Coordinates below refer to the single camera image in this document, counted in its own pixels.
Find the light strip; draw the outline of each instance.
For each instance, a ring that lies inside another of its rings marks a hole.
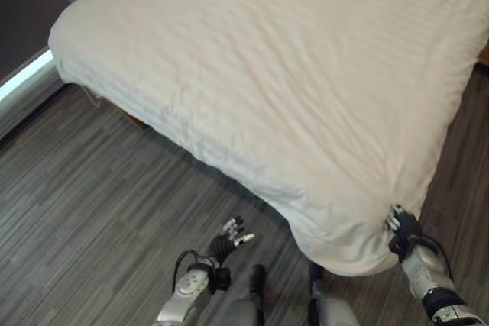
[[[53,54],[51,53],[51,50],[48,50],[23,68],[23,70],[12,76],[3,86],[0,86],[0,102],[19,87],[19,85],[45,67],[52,59]]]

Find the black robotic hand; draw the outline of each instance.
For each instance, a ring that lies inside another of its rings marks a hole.
[[[231,219],[224,224],[221,234],[217,235],[209,245],[207,254],[215,258],[219,265],[222,265],[229,254],[236,248],[254,239],[254,234],[244,234],[238,237],[245,230],[243,223],[243,219],[239,216]]]
[[[402,206],[392,206],[386,224],[394,232],[394,238],[389,243],[389,250],[399,257],[400,262],[403,262],[416,244],[427,246],[434,253],[438,253],[436,244],[423,233],[421,224],[414,214],[405,211]]]

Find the mattress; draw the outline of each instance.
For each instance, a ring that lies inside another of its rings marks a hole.
[[[487,41],[488,0],[78,0],[49,45],[65,82],[264,199],[346,276],[395,264]]]

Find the gray carpet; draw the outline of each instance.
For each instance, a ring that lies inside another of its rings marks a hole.
[[[486,72],[468,85],[422,222],[445,245],[461,295],[488,318]],[[178,254],[204,251],[236,214],[258,239],[230,256],[232,287],[212,299],[200,324],[245,295],[253,263],[269,271],[267,324],[306,324],[307,261],[278,213],[109,105],[93,108],[78,87],[1,149],[1,325],[149,325],[170,295]],[[325,285],[350,301],[364,325],[428,324],[399,267],[366,278],[327,274]]]

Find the baseboard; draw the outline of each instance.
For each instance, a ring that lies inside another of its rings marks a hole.
[[[63,86],[50,61],[0,102],[0,139]]]

